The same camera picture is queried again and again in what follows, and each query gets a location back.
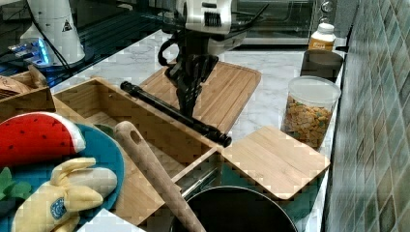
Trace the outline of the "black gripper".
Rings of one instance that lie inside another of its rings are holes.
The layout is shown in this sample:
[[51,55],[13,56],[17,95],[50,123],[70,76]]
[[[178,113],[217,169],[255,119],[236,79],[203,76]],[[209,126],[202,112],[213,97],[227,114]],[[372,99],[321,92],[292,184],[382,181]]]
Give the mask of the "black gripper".
[[170,39],[163,44],[163,49],[171,45],[178,46],[175,63],[163,59],[167,67],[165,75],[177,87],[180,111],[185,116],[192,116],[198,96],[219,58],[209,50],[210,34],[190,30],[174,31]]

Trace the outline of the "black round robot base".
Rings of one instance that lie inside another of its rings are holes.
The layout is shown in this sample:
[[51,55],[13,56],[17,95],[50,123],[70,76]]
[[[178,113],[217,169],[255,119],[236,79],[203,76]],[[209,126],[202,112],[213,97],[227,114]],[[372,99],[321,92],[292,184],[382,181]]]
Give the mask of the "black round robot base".
[[55,57],[53,50],[44,39],[24,39],[21,43],[11,45],[8,51],[1,55],[1,65],[10,67],[28,67],[33,65],[42,73],[65,73],[73,75],[78,73],[92,62],[95,57],[94,50],[89,46],[83,46],[85,56],[79,61],[72,63]]

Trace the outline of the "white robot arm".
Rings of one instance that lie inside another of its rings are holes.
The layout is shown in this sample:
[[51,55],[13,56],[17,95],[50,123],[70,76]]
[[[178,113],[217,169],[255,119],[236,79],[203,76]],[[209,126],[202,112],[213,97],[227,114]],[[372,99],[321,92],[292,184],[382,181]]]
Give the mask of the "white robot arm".
[[[41,64],[67,66],[85,57],[73,25],[69,0],[26,0],[31,27],[22,39],[37,39]],[[166,50],[178,45],[174,63],[158,54],[165,75],[176,87],[180,112],[190,117],[205,82],[219,61],[219,55],[239,45],[252,25],[241,21],[232,10],[232,0],[176,0],[162,20],[162,31],[171,36],[161,45]]]

